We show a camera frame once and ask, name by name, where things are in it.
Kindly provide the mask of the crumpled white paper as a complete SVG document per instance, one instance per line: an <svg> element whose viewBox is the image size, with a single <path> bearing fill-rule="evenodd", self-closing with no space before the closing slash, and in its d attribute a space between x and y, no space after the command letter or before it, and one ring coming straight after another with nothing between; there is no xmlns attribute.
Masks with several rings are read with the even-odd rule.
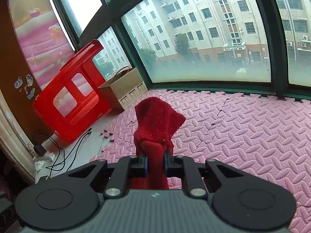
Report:
<svg viewBox="0 0 311 233"><path fill-rule="evenodd" d="M43 156L34 157L34 168L36 172L39 172L47 162L54 162L55 154L46 152Z"/></svg>

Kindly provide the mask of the red embroidered garment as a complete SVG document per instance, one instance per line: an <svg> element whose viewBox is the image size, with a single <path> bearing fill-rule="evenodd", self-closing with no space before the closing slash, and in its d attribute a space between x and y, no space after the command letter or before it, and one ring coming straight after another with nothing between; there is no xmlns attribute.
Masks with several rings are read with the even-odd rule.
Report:
<svg viewBox="0 0 311 233"><path fill-rule="evenodd" d="M133 178L132 189L168 189L164 170L164 153L173 153L172 136L183 125L186 118L176 112L170 104L158 97L149 97L135 106L138 127L134 133L136 155L148 158L148 173L145 178Z"/></svg>

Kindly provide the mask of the pink foam floor mat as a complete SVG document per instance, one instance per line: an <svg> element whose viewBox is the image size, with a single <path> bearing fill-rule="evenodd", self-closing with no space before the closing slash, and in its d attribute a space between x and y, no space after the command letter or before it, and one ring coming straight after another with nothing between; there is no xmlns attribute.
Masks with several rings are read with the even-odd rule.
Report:
<svg viewBox="0 0 311 233"><path fill-rule="evenodd" d="M290 191L291 232L310 232L310 101L222 91L150 90L185 117L173 152L231 165Z"/></svg>

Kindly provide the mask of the brown cardboard box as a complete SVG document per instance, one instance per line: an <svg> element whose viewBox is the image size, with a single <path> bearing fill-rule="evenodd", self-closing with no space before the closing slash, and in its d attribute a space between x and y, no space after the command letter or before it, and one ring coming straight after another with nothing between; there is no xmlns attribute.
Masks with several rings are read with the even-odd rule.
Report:
<svg viewBox="0 0 311 233"><path fill-rule="evenodd" d="M124 111L148 89L137 68L125 66L98 87L111 110Z"/></svg>

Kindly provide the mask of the red plastic stool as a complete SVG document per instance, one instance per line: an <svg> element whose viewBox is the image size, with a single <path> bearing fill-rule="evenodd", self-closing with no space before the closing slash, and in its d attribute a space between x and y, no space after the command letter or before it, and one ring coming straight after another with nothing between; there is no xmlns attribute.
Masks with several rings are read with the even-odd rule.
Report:
<svg viewBox="0 0 311 233"><path fill-rule="evenodd" d="M99 91L105 79L93 63L93 57L102 49L97 39L88 43L60 69L33 103L45 126L67 143L110 111Z"/></svg>

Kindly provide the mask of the cartoon wall stickers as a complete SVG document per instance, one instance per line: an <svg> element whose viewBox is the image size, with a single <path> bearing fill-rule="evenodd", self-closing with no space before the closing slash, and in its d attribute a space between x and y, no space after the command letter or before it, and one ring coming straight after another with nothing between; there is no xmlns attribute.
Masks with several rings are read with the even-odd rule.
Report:
<svg viewBox="0 0 311 233"><path fill-rule="evenodd" d="M33 87L34 85L34 79L31 75L26 75L25 80L22 79L21 76L19 76L14 83L14 87L16 89L19 89L19 92L21 93L22 91L25 92L27 99L32 99L35 95L35 88Z"/></svg>

